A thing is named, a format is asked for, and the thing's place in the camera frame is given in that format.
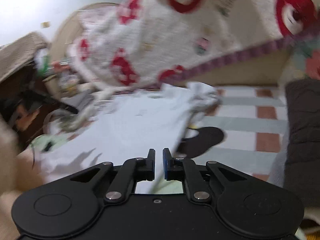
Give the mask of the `white quilt red bears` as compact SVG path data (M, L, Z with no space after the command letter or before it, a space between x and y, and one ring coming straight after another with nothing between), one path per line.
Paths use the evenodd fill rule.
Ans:
M318 16L319 0L124 0L68 55L99 90L149 87L286 48Z

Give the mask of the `brown wooden cabinet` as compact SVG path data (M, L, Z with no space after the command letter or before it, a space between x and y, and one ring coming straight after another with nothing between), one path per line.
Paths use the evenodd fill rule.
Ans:
M36 74L34 61L1 81L1 116L17 134L18 146L25 149L43 134L44 119L50 112L62 109L77 114L75 107L53 98Z

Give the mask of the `dark grey cushion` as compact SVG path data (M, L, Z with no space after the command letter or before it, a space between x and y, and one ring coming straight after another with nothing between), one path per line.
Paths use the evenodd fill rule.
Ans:
M284 187L304 206L319 207L319 81L292 81L285 92L289 142Z

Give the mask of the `black slipper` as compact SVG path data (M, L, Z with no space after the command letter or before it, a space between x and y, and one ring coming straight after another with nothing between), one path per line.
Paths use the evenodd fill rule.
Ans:
M176 155L196 158L223 142L224 138L224 132L217 127L188 128L176 150Z

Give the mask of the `white t-shirt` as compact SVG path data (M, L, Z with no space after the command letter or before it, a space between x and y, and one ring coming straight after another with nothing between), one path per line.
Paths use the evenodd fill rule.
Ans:
M217 89L200 82L117 95L101 104L93 124L76 138L47 153L37 152L36 168L43 182L49 183L105 161L121 165L146 157L154 149L155 179L160 180L163 149L175 152L188 127L218 102Z

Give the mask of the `floral cloth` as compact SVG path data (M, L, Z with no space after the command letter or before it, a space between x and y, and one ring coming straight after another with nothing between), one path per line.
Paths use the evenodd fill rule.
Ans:
M284 88L293 80L308 77L319 80L319 37L295 43L278 80L278 86Z

